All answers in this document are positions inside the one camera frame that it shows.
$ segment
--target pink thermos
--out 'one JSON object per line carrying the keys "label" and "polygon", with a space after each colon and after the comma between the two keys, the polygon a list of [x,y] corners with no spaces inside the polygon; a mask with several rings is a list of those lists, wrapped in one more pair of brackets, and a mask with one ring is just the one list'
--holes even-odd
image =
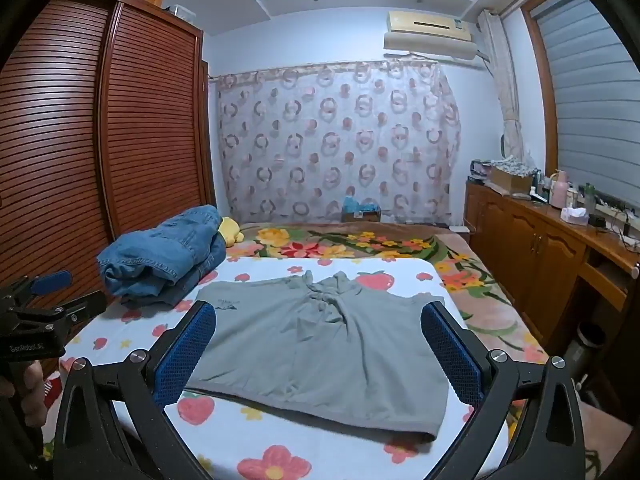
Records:
{"label": "pink thermos", "polygon": [[558,171],[551,175],[551,180],[557,177],[556,184],[553,185],[553,189],[551,191],[551,198],[549,199],[549,203],[553,207],[557,207],[558,209],[562,209],[566,206],[566,192],[569,189],[569,178],[566,174],[566,171]]}

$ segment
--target bed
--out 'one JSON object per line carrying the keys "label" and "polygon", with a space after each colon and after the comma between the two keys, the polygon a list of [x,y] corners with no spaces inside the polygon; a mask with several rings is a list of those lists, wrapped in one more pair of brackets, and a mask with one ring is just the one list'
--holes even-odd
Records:
{"label": "bed", "polygon": [[[263,280],[305,270],[313,272],[314,280],[338,270],[350,278],[382,270],[392,277],[386,282],[392,283],[391,293],[443,296],[447,309],[487,348],[503,349],[515,360],[547,359],[482,262],[459,235],[449,230],[353,222],[246,224],[242,232],[244,241],[228,248],[226,261],[173,310],[139,312],[112,304],[69,343],[60,360],[62,376],[78,356],[102,364],[119,361],[135,348],[148,348],[160,333],[177,323],[193,303],[197,290],[210,280]],[[216,479],[267,479],[268,471],[275,471],[283,472],[287,476],[282,478],[287,479],[418,480],[430,471],[471,416],[470,406],[460,403],[451,389],[449,395],[446,420],[438,438],[430,444],[417,434],[358,430],[189,392],[166,412]],[[512,406],[482,474],[499,464],[520,409],[517,403]],[[132,429],[126,410],[122,406],[116,410],[124,426]],[[303,462],[292,457],[300,457]],[[587,460],[597,472],[597,453],[588,454]],[[309,470],[293,466],[301,463],[308,464]],[[269,470],[272,465],[281,469]]]}

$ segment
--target yellow plush toy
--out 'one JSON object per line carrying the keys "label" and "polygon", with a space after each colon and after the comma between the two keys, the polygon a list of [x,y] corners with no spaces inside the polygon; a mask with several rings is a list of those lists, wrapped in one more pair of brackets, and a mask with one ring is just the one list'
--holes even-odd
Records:
{"label": "yellow plush toy", "polygon": [[225,245],[227,247],[231,247],[233,244],[240,243],[244,240],[244,235],[240,232],[240,226],[235,220],[228,216],[222,217],[222,224],[220,224],[218,232],[225,239]]}

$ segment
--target air conditioner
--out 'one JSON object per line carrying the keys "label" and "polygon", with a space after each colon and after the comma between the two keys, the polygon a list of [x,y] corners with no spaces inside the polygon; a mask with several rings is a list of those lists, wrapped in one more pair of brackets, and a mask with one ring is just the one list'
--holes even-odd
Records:
{"label": "air conditioner", "polygon": [[388,17],[385,48],[409,50],[438,56],[473,59],[478,46],[471,40],[466,24],[453,18],[420,12],[392,10]]}

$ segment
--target human hand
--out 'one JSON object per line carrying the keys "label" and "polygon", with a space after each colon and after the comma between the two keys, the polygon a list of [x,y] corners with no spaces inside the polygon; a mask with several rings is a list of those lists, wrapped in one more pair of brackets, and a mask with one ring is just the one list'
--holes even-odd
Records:
{"label": "human hand", "polygon": [[[30,428],[41,428],[47,421],[47,407],[44,405],[44,379],[39,361],[34,361],[25,368],[24,385],[28,393],[20,406],[24,412],[25,424]],[[0,376],[0,396],[13,397],[14,394],[14,385]]]}

